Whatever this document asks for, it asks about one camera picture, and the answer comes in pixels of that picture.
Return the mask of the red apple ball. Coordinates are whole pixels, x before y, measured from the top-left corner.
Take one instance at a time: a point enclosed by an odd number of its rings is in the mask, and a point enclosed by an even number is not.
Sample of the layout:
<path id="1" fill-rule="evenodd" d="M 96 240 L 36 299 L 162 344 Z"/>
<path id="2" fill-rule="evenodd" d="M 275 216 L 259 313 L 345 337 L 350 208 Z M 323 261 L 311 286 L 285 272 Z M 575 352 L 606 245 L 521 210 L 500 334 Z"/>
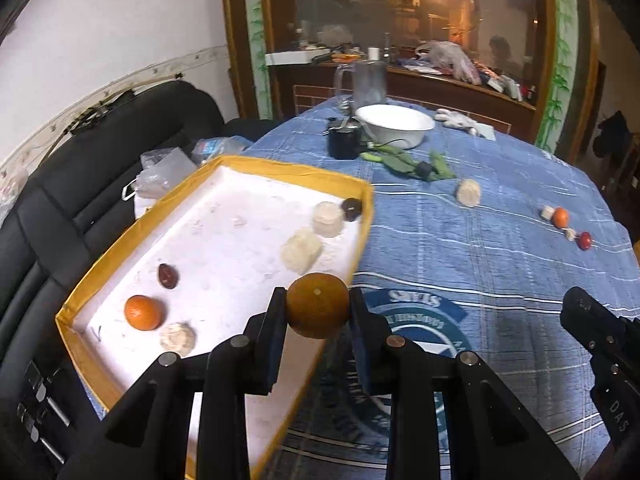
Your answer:
<path id="1" fill-rule="evenodd" d="M 583 252 L 586 252 L 592 247 L 591 234 L 587 231 L 579 233 L 576 238 L 576 243 Z"/>

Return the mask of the orange tangerine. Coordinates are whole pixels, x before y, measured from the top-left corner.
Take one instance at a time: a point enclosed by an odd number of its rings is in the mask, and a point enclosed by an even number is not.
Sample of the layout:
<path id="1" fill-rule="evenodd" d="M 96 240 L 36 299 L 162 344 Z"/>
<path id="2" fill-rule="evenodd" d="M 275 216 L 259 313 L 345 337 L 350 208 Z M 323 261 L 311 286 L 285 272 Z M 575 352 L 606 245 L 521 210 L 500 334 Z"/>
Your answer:
<path id="1" fill-rule="evenodd" d="M 570 225 L 570 215 L 564 208 L 555 208 L 551 217 L 551 222 L 557 229 L 567 229 Z"/>
<path id="2" fill-rule="evenodd" d="M 148 332 L 159 328 L 165 319 L 165 308 L 160 300 L 144 295 L 134 295 L 125 302 L 124 315 L 135 330 Z"/>
<path id="3" fill-rule="evenodd" d="M 349 291 L 337 276 L 309 273 L 295 280 L 286 291 L 288 325 L 300 336 L 326 339 L 349 319 Z"/>

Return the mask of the dark red jujube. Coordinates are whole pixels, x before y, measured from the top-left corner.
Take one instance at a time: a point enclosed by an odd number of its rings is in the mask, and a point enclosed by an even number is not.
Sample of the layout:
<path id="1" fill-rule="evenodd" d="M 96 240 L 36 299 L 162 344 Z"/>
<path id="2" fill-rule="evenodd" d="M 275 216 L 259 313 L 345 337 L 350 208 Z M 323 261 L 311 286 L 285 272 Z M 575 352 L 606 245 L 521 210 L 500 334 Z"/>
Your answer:
<path id="1" fill-rule="evenodd" d="M 178 285 L 179 274 L 169 264 L 161 263 L 157 267 L 157 279 L 163 288 L 174 289 Z"/>

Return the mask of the beige foam chunk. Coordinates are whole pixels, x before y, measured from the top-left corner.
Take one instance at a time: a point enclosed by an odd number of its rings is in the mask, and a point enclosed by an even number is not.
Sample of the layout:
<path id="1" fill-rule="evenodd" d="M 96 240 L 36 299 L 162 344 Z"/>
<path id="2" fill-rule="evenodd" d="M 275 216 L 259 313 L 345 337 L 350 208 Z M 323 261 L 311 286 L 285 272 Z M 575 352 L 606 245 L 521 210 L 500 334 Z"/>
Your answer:
<path id="1" fill-rule="evenodd" d="M 297 230 L 281 247 L 283 265 L 298 275 L 303 275 L 318 260 L 323 252 L 320 237 L 309 228 Z"/>

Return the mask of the dark brown round fruit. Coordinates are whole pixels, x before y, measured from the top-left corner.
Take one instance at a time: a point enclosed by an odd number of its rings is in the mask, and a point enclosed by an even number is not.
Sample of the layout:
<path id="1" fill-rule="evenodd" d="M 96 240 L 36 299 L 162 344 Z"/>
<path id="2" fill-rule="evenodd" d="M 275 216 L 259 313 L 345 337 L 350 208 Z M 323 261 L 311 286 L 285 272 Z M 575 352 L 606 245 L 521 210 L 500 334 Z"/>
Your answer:
<path id="1" fill-rule="evenodd" d="M 355 197 L 349 197 L 341 203 L 344 220 L 354 222 L 362 214 L 362 201 Z"/>

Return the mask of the beige foam round piece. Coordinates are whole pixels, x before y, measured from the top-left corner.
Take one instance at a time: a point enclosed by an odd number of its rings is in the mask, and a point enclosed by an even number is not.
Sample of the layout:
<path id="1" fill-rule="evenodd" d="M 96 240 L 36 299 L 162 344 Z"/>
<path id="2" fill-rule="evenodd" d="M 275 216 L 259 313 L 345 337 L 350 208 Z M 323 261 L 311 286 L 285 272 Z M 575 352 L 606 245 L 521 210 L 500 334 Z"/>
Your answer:
<path id="1" fill-rule="evenodd" d="M 314 232 L 322 237 L 336 237 L 344 228 L 342 208 L 331 202 L 321 202 L 314 207 L 311 225 Z"/>

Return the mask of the beige foam lump in tray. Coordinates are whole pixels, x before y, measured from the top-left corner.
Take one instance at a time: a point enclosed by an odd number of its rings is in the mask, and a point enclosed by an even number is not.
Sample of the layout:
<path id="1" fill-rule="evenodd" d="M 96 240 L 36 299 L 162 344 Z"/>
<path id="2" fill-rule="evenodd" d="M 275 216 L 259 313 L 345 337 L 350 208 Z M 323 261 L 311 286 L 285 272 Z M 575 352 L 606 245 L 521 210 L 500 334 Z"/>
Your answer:
<path id="1" fill-rule="evenodd" d="M 185 358 L 194 349 L 196 333 L 186 323 L 171 323 L 160 332 L 160 346 L 167 352 L 175 352 Z"/>

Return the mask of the blue plaid tablecloth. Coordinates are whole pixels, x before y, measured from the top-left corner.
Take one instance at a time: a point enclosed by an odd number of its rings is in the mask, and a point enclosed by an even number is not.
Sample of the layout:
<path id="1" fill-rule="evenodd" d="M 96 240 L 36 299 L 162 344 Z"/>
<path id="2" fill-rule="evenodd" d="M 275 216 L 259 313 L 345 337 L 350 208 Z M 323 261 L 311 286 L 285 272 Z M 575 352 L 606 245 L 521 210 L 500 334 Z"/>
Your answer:
<path id="1" fill-rule="evenodd" d="M 585 477 L 608 444 L 590 399 L 588 351 L 561 325 L 563 297 L 585 289 L 618 316 L 639 313 L 639 266 L 627 230 L 579 169 L 536 146 L 495 141 L 435 126 L 412 151 L 445 157 L 454 179 L 404 178 L 361 158 L 337 160 L 326 128 L 338 114 L 325 102 L 285 122 L 242 156 L 311 166 L 368 182 L 373 218 L 350 281 L 392 331 L 424 351 L 452 358 L 477 353 Z M 461 205 L 462 179 L 482 188 L 477 207 Z M 569 228 L 587 231 L 583 252 L 540 216 L 561 207 Z"/>

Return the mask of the dark jacket on chair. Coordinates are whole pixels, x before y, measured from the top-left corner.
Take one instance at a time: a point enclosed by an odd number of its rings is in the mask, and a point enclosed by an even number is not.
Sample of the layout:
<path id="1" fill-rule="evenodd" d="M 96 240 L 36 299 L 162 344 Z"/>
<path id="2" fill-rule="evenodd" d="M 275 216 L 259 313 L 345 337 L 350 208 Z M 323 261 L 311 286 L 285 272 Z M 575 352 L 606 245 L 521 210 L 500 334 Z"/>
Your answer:
<path id="1" fill-rule="evenodd" d="M 600 133 L 593 140 L 592 150 L 597 158 L 608 158 L 613 168 L 620 168 L 632 135 L 625 116 L 620 110 L 602 120 Z"/>

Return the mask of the light green cloth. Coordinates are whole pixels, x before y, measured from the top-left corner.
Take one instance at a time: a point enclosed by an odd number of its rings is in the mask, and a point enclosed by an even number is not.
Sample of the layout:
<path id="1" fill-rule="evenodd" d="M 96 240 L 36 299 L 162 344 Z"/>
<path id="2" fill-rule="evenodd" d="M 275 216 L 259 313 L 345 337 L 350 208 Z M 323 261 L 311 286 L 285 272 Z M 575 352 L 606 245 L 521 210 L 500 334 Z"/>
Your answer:
<path id="1" fill-rule="evenodd" d="M 483 138 L 489 141 L 496 140 L 495 128 L 491 125 L 482 124 L 481 122 L 477 122 L 473 126 L 473 131 L 476 136 Z"/>

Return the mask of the white work glove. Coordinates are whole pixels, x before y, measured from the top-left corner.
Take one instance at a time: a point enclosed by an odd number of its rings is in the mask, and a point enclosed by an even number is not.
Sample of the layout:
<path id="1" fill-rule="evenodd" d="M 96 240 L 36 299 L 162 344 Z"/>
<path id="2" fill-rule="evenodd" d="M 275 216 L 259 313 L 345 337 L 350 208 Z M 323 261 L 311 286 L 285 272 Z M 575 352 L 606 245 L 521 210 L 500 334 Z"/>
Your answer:
<path id="1" fill-rule="evenodd" d="M 454 110 L 446 110 L 446 108 L 438 108 L 435 112 L 434 119 L 441 122 L 445 127 L 457 129 L 469 133 L 471 136 L 478 135 L 477 122 Z"/>

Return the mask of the green fabric leaves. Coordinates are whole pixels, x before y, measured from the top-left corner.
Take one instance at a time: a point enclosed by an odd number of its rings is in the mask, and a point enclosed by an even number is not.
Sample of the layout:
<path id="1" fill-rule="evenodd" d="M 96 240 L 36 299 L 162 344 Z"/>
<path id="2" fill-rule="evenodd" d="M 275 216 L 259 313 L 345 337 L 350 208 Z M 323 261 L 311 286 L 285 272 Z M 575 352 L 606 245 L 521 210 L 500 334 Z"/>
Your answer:
<path id="1" fill-rule="evenodd" d="M 456 177 L 456 174 L 449 167 L 448 162 L 446 162 L 445 157 L 436 151 L 430 151 L 427 160 L 419 160 L 401 148 L 394 148 L 390 145 L 372 145 L 370 148 L 361 152 L 359 157 L 367 162 L 380 164 L 393 174 L 404 178 L 423 181 L 414 174 L 414 167 L 419 162 L 429 162 L 435 169 L 435 179 L 424 182 L 450 180 Z"/>

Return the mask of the clear plastic bag on sofa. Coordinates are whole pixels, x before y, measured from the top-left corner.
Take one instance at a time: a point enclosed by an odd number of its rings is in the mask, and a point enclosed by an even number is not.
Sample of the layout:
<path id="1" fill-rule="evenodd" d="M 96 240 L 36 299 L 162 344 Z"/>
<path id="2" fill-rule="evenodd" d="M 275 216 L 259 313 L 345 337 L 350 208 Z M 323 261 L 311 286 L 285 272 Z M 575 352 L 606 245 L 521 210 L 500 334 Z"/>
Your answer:
<path id="1" fill-rule="evenodd" d="M 186 180 L 196 165 L 181 148 L 161 148 L 140 155 L 142 170 L 131 183 L 134 194 L 159 200 Z"/>

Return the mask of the wooden counter shelf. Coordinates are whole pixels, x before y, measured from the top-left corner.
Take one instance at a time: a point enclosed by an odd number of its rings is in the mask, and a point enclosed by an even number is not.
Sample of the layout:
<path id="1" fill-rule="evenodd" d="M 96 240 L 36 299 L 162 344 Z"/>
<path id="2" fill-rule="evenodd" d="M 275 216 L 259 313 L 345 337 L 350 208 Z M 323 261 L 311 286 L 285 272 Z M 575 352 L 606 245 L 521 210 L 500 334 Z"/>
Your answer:
<path id="1" fill-rule="evenodd" d="M 279 117 L 302 114 L 334 96 L 334 75 L 338 66 L 354 61 L 346 56 L 325 54 L 305 64 L 269 67 L 274 109 Z M 494 89 L 474 86 L 445 75 L 421 74 L 390 66 L 387 96 L 437 110 L 456 110 L 497 131 L 533 143 L 536 108 Z"/>

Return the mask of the clear plastic pitcher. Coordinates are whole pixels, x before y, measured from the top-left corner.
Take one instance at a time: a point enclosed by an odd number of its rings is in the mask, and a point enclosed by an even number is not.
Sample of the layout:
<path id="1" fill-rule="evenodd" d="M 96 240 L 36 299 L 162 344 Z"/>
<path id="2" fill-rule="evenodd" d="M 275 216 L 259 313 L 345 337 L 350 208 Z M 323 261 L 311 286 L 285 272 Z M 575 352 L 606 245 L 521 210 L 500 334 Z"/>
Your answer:
<path id="1" fill-rule="evenodd" d="M 352 93 L 343 91 L 344 75 L 352 76 Z M 342 113 L 387 100 L 386 65 L 379 60 L 361 60 L 337 66 L 334 90 L 337 108 Z"/>

